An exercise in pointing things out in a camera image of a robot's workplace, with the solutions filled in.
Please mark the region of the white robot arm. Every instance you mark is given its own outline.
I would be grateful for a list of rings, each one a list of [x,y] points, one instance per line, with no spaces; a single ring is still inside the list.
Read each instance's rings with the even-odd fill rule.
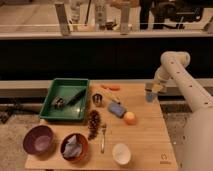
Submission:
[[[152,102],[164,93],[172,78],[192,111],[185,125],[179,171],[213,171],[213,96],[187,72],[188,52],[166,51],[160,61],[153,81],[145,85],[146,100]]]

